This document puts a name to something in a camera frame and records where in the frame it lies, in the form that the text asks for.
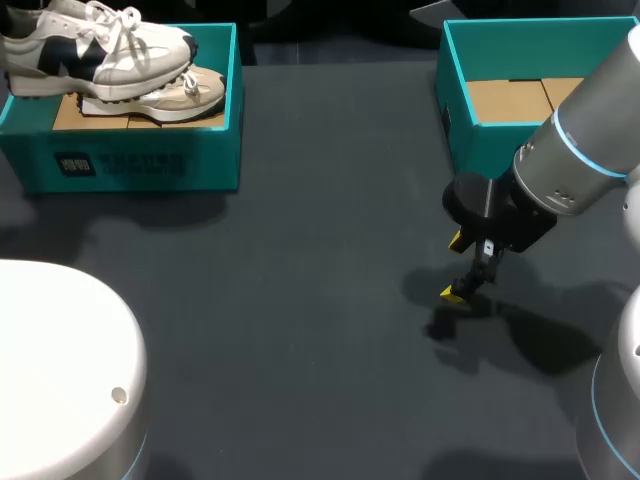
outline teal box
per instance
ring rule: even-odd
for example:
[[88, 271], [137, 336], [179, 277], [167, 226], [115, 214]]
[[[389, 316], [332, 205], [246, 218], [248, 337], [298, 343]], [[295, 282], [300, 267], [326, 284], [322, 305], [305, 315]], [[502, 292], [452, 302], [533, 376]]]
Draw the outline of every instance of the teal box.
[[[61, 97], [10, 96], [0, 149], [27, 193], [233, 190], [244, 88], [234, 24], [178, 25], [200, 47], [195, 64], [227, 77], [222, 127], [53, 131]], [[69, 171], [69, 160], [89, 168]]]
[[466, 82], [586, 77], [637, 24], [635, 17], [444, 22], [436, 96], [456, 172], [500, 176], [541, 125], [479, 122]]

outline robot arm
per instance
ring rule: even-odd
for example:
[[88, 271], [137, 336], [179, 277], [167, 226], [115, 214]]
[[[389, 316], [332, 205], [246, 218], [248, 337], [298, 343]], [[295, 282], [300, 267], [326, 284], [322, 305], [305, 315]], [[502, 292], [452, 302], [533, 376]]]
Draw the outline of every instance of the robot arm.
[[445, 209], [461, 226], [449, 247], [461, 253], [475, 243], [476, 253], [469, 273], [447, 287], [443, 298], [467, 300], [495, 280], [506, 250], [526, 250], [557, 216], [580, 214], [625, 182], [625, 223], [640, 249], [639, 94], [637, 26], [516, 151], [501, 178], [456, 176], [443, 195]]
[[[640, 26], [560, 105], [491, 180], [462, 173], [443, 195], [461, 228], [450, 248], [476, 254], [467, 275], [441, 296], [469, 298], [493, 281], [505, 250], [522, 252], [556, 223], [584, 212], [612, 188], [629, 187], [622, 206], [640, 250]], [[640, 288], [627, 303], [591, 378], [576, 426], [590, 480], [640, 479]]]

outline shoe sole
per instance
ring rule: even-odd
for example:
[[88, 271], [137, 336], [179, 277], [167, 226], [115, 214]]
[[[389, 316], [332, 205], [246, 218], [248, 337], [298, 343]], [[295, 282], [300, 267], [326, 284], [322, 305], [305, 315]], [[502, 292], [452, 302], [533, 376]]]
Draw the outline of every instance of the shoe sole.
[[96, 98], [105, 103], [119, 103], [137, 100], [143, 95], [164, 88], [174, 83], [180, 75], [186, 73], [193, 65], [198, 53], [196, 43], [192, 57], [185, 65], [167, 74], [129, 85], [98, 85], [87, 80], [73, 77], [24, 77], [5, 72], [7, 87], [15, 97], [41, 98], [55, 95], [74, 94]]
[[78, 109], [85, 117], [137, 117], [159, 125], [185, 123], [209, 118], [224, 111], [226, 94], [215, 102], [186, 110], [168, 111], [129, 103], [105, 106], [103, 102], [78, 96]]

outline dark gray table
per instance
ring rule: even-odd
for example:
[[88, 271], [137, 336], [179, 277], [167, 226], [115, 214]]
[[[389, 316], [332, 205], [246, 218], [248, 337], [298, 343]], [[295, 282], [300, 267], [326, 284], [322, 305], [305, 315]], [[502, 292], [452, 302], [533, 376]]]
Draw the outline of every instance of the dark gray table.
[[434, 71], [247, 69], [236, 195], [23, 199], [3, 164], [0, 255], [88, 272], [141, 323], [151, 480], [581, 478], [574, 416], [640, 283], [624, 192], [442, 308], [470, 257]]

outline white sneaker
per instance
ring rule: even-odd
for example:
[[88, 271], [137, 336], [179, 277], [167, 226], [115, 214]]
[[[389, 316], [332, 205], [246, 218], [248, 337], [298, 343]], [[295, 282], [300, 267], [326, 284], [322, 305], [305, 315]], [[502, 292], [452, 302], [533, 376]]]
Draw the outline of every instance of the white sneaker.
[[182, 123], [212, 117], [224, 110], [227, 80], [213, 70], [192, 66], [181, 81], [139, 100], [106, 104], [80, 98], [80, 113], [86, 116], [133, 116], [157, 123]]
[[[90, 1], [87, 3], [80, 2], [79, 0], [52, 0], [46, 8], [62, 15], [80, 19], [91, 19], [97, 22], [103, 20], [110, 20], [113, 17], [117, 17], [121, 13], [131, 12], [139, 15], [138, 10], [133, 7], [125, 8], [122, 12], [112, 9], [111, 7], [97, 1]], [[32, 15], [38, 15], [38, 10], [31, 10]], [[196, 46], [195, 40], [190, 34], [177, 27], [170, 27], [167, 25], [160, 25], [157, 23], [140, 22], [139, 29], [155, 31], [163, 35], [171, 35], [179, 38], [189, 37], [190, 40], [185, 39], [187, 43], [192, 42], [194, 48]]]
[[1, 37], [0, 62], [16, 96], [78, 92], [103, 101], [145, 95], [185, 72], [195, 41], [140, 26], [135, 9], [99, 19], [53, 10], [9, 10], [13, 29]]

